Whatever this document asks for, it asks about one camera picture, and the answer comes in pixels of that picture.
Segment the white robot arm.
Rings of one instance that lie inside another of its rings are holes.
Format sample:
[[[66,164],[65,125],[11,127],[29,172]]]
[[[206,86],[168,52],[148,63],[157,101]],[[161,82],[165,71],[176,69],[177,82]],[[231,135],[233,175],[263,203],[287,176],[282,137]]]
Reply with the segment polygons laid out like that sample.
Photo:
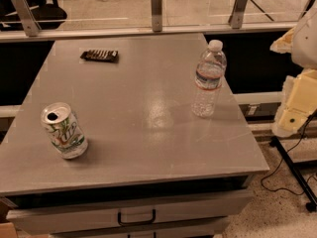
[[[290,137],[317,110],[317,9],[311,8],[269,49],[290,53],[292,62],[303,68],[297,76],[286,77],[271,127],[275,136]]]

